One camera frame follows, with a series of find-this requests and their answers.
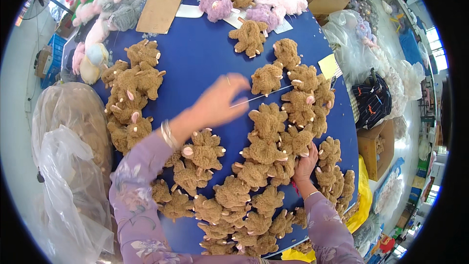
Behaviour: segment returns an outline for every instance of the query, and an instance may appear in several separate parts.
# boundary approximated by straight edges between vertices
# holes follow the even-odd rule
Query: blue bin
[[[66,42],[66,39],[59,37],[57,34],[54,34],[49,40],[48,45],[52,46],[52,63],[47,70],[45,78],[41,79],[41,89],[45,89],[55,83],[55,76],[57,73],[60,73],[61,70],[63,46]]]

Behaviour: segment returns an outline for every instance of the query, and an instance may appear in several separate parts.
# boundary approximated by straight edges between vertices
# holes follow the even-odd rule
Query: window
[[[435,57],[438,70],[441,71],[447,69],[448,61],[446,59],[445,49],[439,38],[437,28],[433,26],[426,30],[426,33],[428,42],[430,43],[431,54]]]

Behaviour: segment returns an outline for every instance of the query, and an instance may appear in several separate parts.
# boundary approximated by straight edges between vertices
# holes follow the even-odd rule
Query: clear plastic bag
[[[109,201],[111,143],[104,105],[82,83],[48,87],[33,114],[33,160],[44,177],[36,238],[59,263],[114,253]]]

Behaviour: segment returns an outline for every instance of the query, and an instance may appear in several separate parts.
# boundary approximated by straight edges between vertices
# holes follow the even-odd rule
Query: cardboard sheet
[[[148,0],[138,20],[137,32],[168,33],[181,0]]]

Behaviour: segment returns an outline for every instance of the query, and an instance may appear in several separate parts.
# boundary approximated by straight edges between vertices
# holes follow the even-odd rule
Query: purple floral sleeve
[[[309,240],[318,264],[363,263],[354,248],[353,237],[342,223],[331,201],[315,193],[304,201],[308,213]]]

